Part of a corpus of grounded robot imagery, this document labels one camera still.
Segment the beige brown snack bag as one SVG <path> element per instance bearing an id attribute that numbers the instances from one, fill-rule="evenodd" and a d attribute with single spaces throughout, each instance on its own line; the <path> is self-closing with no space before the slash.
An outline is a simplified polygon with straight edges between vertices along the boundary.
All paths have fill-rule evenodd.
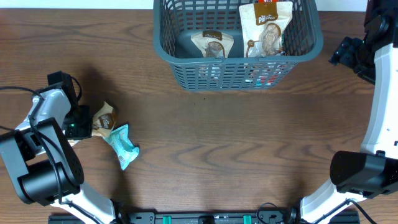
<path id="1" fill-rule="evenodd" d="M 114 129 L 118 115 L 116 110 L 111 105 L 109 105 L 107 102 L 104 102 L 103 107 L 92 117 L 93 129 L 91 137 L 99 136 L 106 138 Z M 82 140 L 68 140 L 71 146 L 76 145 L 80 141 Z"/>
<path id="2" fill-rule="evenodd" d="M 233 36 L 217 30 L 204 30 L 193 34 L 191 41 L 205 58 L 228 58 L 234 45 Z"/>

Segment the teal white small packet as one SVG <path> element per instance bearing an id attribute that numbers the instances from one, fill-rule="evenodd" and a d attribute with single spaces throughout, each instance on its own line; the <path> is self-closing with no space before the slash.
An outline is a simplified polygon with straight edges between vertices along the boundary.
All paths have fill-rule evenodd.
<path id="1" fill-rule="evenodd" d="M 140 148 L 135 146 L 129 138 L 128 124 L 124 124 L 114 129 L 108 137 L 104 138 L 104 140 L 115 151 L 121 170 L 126 170 L 128 165 L 134 161 L 140 153 Z"/>

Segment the red yellow spaghetti packet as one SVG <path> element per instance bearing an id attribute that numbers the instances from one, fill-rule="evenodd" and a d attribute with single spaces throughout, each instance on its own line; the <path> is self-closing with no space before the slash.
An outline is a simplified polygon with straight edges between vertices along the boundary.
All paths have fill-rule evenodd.
<path id="1" fill-rule="evenodd" d="M 279 2 L 279 0 L 258 0 L 258 3 Z"/>

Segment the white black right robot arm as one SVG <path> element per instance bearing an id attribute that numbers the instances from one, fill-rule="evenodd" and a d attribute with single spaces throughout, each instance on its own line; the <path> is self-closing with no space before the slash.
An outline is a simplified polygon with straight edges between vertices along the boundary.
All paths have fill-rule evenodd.
<path id="1" fill-rule="evenodd" d="M 286 223 L 343 223 L 350 205 L 397 191 L 397 1 L 369 0 L 364 31 L 364 39 L 345 37 L 330 58 L 374 85 L 361 149 L 338 151 L 330 178 L 290 210 Z"/>

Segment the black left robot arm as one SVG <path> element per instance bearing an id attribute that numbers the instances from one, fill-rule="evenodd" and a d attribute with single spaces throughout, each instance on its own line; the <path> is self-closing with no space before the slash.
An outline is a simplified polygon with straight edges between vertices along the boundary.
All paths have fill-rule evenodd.
<path id="1" fill-rule="evenodd" d="M 88 105 L 80 105 L 76 78 L 58 71 L 48 85 L 32 90 L 32 107 L 23 122 L 1 135 L 1 157 L 18 197 L 64 209 L 83 223 L 129 223 L 119 203 L 85 182 L 71 140 L 91 137 Z"/>

